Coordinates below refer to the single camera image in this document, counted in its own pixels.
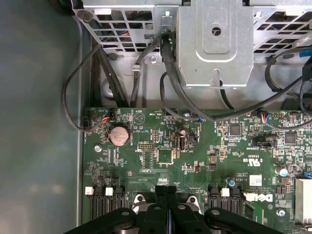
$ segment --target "ventilation grille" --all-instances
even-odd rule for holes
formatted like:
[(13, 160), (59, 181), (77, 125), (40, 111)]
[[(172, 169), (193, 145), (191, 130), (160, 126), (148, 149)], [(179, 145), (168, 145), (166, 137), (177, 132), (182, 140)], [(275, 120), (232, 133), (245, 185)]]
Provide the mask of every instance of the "ventilation grille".
[(152, 10), (112, 10), (110, 15), (94, 15), (89, 25), (105, 49), (142, 52), (155, 37)]
[(275, 12), (257, 30), (274, 33), (264, 43), (255, 48), (256, 54), (275, 54), (279, 50), (290, 49), (292, 44), (311, 32), (309, 21), (312, 12), (306, 12), (301, 16), (287, 16), (285, 12)]

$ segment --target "metal screw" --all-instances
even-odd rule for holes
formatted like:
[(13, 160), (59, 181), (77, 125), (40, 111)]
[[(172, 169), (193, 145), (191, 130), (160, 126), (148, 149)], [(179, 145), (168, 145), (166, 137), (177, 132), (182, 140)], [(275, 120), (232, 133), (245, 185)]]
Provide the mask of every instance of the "metal screw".
[(94, 151), (97, 152), (97, 153), (99, 153), (99, 152), (102, 151), (102, 147), (101, 147), (100, 145), (97, 144), (97, 145), (94, 146)]
[(151, 56), (151, 63), (154, 64), (157, 62), (156, 56)]
[(220, 212), (217, 211), (217, 210), (212, 210), (211, 213), (212, 213), (213, 215), (219, 215), (219, 214), (220, 214)]
[(183, 205), (178, 205), (177, 207), (178, 207), (178, 209), (180, 209), (180, 210), (185, 210), (185, 208), (186, 208), (186, 207), (183, 206)]
[(280, 217), (284, 217), (286, 213), (283, 209), (278, 209), (276, 214)]

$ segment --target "electronic component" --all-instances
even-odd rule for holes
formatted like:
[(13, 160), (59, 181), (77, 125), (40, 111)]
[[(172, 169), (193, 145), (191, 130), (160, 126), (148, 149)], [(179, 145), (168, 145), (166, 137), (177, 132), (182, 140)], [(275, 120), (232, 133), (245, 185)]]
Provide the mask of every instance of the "electronic component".
[(280, 208), (280, 209), (277, 209), (276, 214), (279, 217), (284, 217), (286, 212), (283, 209)]
[(289, 184), (290, 182), (290, 178), (289, 177), (279, 177), (278, 178), (278, 182), (281, 184)]
[(288, 175), (288, 171), (282, 167), (276, 167), (275, 173), (279, 176), (286, 177)]
[(225, 179), (226, 183), (230, 186), (230, 187), (234, 187), (235, 186), (235, 181), (232, 177), (227, 177)]
[(140, 143), (137, 145), (138, 150), (154, 150), (154, 144), (151, 143)]
[[(177, 109), (171, 109), (173, 112), (175, 112), (176, 114), (178, 114), (179, 113), (179, 110), (177, 110)], [(166, 111), (166, 113), (165, 113), (165, 115), (166, 116), (172, 116), (169, 112), (167, 112)]]
[(244, 215), (246, 218), (253, 220), (254, 219), (254, 210), (248, 205), (244, 207)]
[(195, 133), (191, 133), (189, 139), (190, 139), (191, 143), (197, 143), (198, 142), (198, 136)]
[(115, 146), (123, 146), (129, 142), (130, 133), (123, 126), (115, 126), (108, 133), (109, 140)]
[(285, 133), (285, 144), (296, 144), (296, 133)]
[(310, 224), (312, 220), (312, 180), (296, 178), (295, 191), (295, 218), (303, 224)]
[(210, 163), (210, 164), (209, 164), (209, 170), (210, 170), (210, 171), (215, 171), (215, 170), (216, 170), (216, 165)]
[(186, 149), (185, 136), (178, 136), (177, 137), (177, 149), (178, 150), (185, 150)]
[(312, 179), (312, 172), (303, 172), (303, 175), (304, 175), (306, 178)]
[(239, 124), (231, 124), (230, 125), (230, 136), (240, 136), (241, 130)]
[(159, 143), (159, 131), (153, 130), (153, 141), (154, 143)]
[(218, 157), (216, 155), (210, 155), (210, 162), (211, 163), (217, 163), (218, 162)]

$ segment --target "cable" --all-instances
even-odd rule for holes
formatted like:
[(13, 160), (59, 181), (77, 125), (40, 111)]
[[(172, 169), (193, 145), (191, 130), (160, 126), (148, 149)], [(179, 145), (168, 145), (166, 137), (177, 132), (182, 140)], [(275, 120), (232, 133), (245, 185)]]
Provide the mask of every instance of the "cable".
[(67, 120), (69, 121), (69, 123), (78, 131), (83, 131), (83, 132), (92, 132), (93, 130), (97, 129), (101, 124), (102, 124), (102, 120), (99, 121), (98, 123), (96, 123), (93, 127), (91, 128), (87, 128), (87, 129), (83, 129), (78, 127), (74, 121), (72, 120), (70, 113), (68, 111), (68, 107), (67, 107), (67, 102), (66, 102), (66, 90), (68, 87), (69, 82), (74, 78), (74, 76), (77, 74), (77, 72), (84, 66), (84, 64), (92, 57), (92, 55), (101, 47), (100, 44), (98, 44), (96, 47), (93, 48), (93, 50), (91, 52), (88, 53), (88, 55), (82, 60), (82, 62), (78, 65), (78, 67), (72, 72), (72, 74), (67, 78), (67, 80), (65, 81), (65, 83), (63, 84), (63, 88), (62, 88), (62, 107), (64, 110), (64, 113), (66, 115)]
[(304, 87), (305, 87), (306, 83), (307, 83), (307, 81), (303, 81), (301, 84), (301, 87), (300, 87), (300, 93), (299, 93), (300, 108), (304, 114), (312, 117), (311, 110), (307, 109), (303, 104)]
[(225, 89), (220, 89), (221, 97), (225, 103), (225, 105), (230, 109), (234, 110), (234, 107), (230, 104), (230, 101), (228, 100), (228, 97), (226, 96)]
[(162, 76), (160, 77), (160, 84), (159, 84), (159, 89), (160, 89), (160, 99), (161, 99), (161, 103), (162, 106), (164, 107), (164, 109), (171, 114), (174, 117), (177, 118), (181, 118), (184, 120), (191, 120), (191, 121), (198, 121), (199, 118), (198, 117), (185, 117), (185, 116), (181, 116), (179, 114), (177, 114), (176, 112), (174, 112), (173, 110), (171, 110), (169, 107), (167, 107), (166, 103), (165, 103), (165, 85), (164, 85), (164, 79), (165, 77), (168, 75), (167, 72), (165, 72), (164, 74), (162, 74)]
[[(265, 77), (265, 81), (267, 83), (267, 85), (271, 88), (271, 90), (273, 92), (280, 92), (282, 90), (281, 87), (279, 87), (273, 80), (272, 80), (272, 77), (271, 77), (271, 67), (273, 64), (276, 63), (277, 59), (281, 56), (284, 56), (284, 55), (288, 55), (288, 54), (294, 54), (294, 53), (299, 53), (301, 51), (305, 51), (307, 49), (311, 49), (312, 47), (311, 46), (301, 46), (301, 47), (296, 47), (296, 48), (293, 48), (293, 49), (290, 49), (290, 50), (286, 50), (280, 54), (278, 54), (277, 56), (273, 57), (270, 59), (270, 61), (268, 62), (268, 65), (265, 69), (265, 72), (264, 72), (264, 77)], [(289, 96), (291, 96), (292, 98), (294, 98), (296, 101), (298, 101), (298, 96), (294, 93), (288, 93)]]
[(227, 114), (221, 114), (221, 115), (216, 115), (216, 116), (210, 116), (206, 113), (204, 113), (203, 111), (201, 111), (200, 109), (198, 109), (194, 103), (192, 103), (192, 101), (187, 97), (187, 95), (185, 94), (180, 82), (179, 82), (179, 77), (176, 71), (176, 66), (175, 66), (175, 61), (173, 59), (172, 56), (172, 52), (171, 52), (171, 47), (170, 47), (170, 43), (167, 39), (163, 40), (163, 46), (162, 46), (162, 55), (163, 55), (163, 59), (164, 59), (164, 63), (169, 75), (169, 80), (171, 85), (173, 86), (176, 94), (179, 96), (179, 98), (181, 99), (181, 101), (187, 106), (188, 109), (190, 109), (192, 112), (196, 113), (198, 116), (201, 116), (202, 118), (206, 119), (206, 120), (210, 120), (210, 121), (223, 121), (223, 120), (228, 120), (231, 118), (236, 118), (242, 115), (245, 115), (249, 112), (255, 111), (257, 109), (263, 108), (265, 106), (268, 106), (270, 104), (272, 104), (273, 102), (277, 101), (278, 99), (280, 99), (282, 96), (284, 96), (285, 94), (287, 94), (291, 89), (293, 89), (295, 86), (297, 86), (301, 80), (302, 77), (296, 79), (293, 83), (291, 83), (290, 85), (288, 85), (284, 90), (282, 90), (281, 92), (273, 95), (272, 97), (256, 104), (253, 106), (250, 106), (248, 108), (242, 109), (242, 110), (237, 110), (231, 113), (227, 113)]
[[(152, 44), (150, 44), (148, 47), (145, 48), (145, 50), (140, 54), (138, 57), (136, 64), (141, 65), (145, 56), (147, 56), (150, 52), (154, 51), (157, 47), (159, 47), (160, 38), (157, 38), (153, 41)], [(133, 90), (131, 93), (131, 99), (130, 99), (130, 107), (136, 107), (137, 106), (137, 95), (138, 95), (138, 89), (140, 86), (140, 72), (134, 72), (133, 76)]]
[(303, 124), (300, 124), (300, 125), (297, 125), (297, 126), (294, 126), (294, 127), (277, 127), (277, 126), (273, 126), (273, 125), (271, 125), (269, 123), (266, 123), (265, 125), (270, 127), (270, 128), (272, 128), (272, 129), (279, 130), (279, 131), (290, 131), (290, 130), (297, 130), (297, 129), (300, 129), (300, 128), (307, 127), (310, 124), (312, 124), (312, 119), (309, 120), (306, 123), (303, 123)]
[(97, 51), (97, 57), (99, 59), (99, 62), (103, 68), (103, 71), (105, 73), (105, 76), (107, 78), (107, 81), (109, 83), (109, 86), (112, 90), (114, 99), (117, 103), (118, 107), (129, 107), (129, 104), (127, 102), (126, 95), (121, 87), (121, 84), (119, 82), (119, 79), (113, 70), (107, 55), (104, 50)]

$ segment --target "integrated circuit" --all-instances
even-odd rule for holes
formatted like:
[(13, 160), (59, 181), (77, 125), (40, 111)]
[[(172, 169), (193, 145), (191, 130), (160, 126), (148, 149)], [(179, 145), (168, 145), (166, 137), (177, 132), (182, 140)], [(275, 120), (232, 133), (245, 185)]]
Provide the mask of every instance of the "integrated circuit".
[(296, 133), (285, 133), (285, 144), (296, 144)]
[(241, 129), (239, 124), (231, 124), (230, 125), (230, 136), (240, 136)]

